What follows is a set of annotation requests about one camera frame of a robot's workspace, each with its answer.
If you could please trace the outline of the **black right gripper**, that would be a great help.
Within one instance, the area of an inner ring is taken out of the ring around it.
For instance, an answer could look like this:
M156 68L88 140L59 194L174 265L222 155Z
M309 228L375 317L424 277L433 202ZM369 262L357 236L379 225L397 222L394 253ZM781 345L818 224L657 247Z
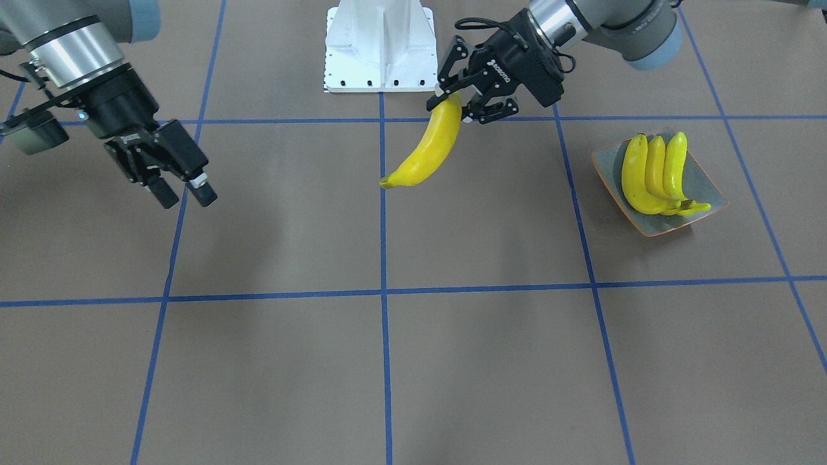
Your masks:
M87 115L88 128L105 141L122 173L130 182L147 187L163 209L180 202L162 178L163 171L188 183L201 207L218 199L204 172L209 159L180 121L156 121L159 105L130 66L116 68L81 91L79 106Z

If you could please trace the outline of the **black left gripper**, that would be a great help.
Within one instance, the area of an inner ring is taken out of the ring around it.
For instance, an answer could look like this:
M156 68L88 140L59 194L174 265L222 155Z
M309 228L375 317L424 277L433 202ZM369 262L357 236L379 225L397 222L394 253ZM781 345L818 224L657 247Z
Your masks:
M510 95L521 85L544 108L561 99L564 71L558 51L537 32L528 8L508 21L466 17L454 26L457 30L491 28L494 34L472 49L461 36L452 39L438 71L435 94L426 100L426 111L455 98L463 123L484 125L519 112L519 103ZM473 91L467 103L461 100L464 89ZM496 97L502 98L490 103Z

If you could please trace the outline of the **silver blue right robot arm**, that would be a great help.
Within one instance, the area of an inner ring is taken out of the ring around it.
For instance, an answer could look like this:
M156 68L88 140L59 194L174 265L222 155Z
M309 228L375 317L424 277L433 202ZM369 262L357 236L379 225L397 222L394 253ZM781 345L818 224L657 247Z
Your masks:
M209 159L180 121L156 121L159 105L120 48L158 35L156 1L3 1L1 18L2 54L30 56L20 74L2 76L47 97L6 119L4 138L29 155L58 147L68 134L52 109L74 109L124 176L163 208L177 204L178 195L162 172L184 182L201 206L215 202L204 173Z

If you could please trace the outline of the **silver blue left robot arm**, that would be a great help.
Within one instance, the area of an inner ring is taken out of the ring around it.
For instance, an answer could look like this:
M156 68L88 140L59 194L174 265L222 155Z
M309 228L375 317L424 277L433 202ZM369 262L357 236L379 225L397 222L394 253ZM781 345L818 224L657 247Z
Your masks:
M517 114L519 87L544 108L557 103L570 73L562 61L576 43L616 51L635 70L656 70L683 42L676 6L668 1L532 1L508 21L466 17L454 26L493 34L473 47L461 36L452 39L426 109L472 88L461 117L482 124Z

